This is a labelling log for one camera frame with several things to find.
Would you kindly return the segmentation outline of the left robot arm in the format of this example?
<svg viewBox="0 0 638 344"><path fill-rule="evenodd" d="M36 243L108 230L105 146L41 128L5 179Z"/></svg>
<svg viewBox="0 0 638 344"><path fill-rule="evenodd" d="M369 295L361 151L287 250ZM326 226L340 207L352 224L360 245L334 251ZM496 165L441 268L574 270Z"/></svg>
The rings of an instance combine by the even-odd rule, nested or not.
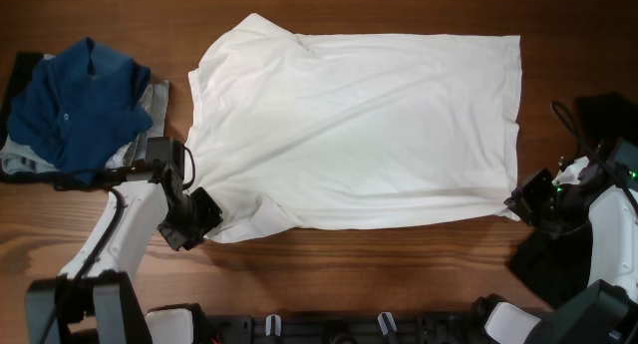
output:
<svg viewBox="0 0 638 344"><path fill-rule="evenodd" d="M144 314L133 289L158 232L180 251L203 243L221 223L205 189L186 179L194 156L172 138L151 138L145 158L112 172L109 202L89 238L53 279L35 280L24 302L32 343L210 343L213 333L197 304Z"/></svg>

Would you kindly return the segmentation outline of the white t-shirt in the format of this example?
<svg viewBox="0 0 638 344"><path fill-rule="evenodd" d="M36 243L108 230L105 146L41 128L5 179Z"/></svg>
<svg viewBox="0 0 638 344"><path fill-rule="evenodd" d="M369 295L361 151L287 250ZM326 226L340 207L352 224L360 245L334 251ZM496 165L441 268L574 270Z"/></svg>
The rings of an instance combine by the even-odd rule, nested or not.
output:
<svg viewBox="0 0 638 344"><path fill-rule="evenodd" d="M506 215L516 36L303 35L251 14L188 75L210 240Z"/></svg>

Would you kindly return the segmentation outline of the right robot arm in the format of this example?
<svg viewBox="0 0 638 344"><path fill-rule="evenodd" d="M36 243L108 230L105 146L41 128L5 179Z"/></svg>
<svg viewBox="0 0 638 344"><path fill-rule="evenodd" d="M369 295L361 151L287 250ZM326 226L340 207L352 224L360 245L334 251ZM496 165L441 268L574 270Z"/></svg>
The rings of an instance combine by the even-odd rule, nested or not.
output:
<svg viewBox="0 0 638 344"><path fill-rule="evenodd" d="M486 343L637 340L637 148L618 139L559 175L541 170L506 207L534 233L510 269L551 305L534 314L494 295L477 304Z"/></svg>

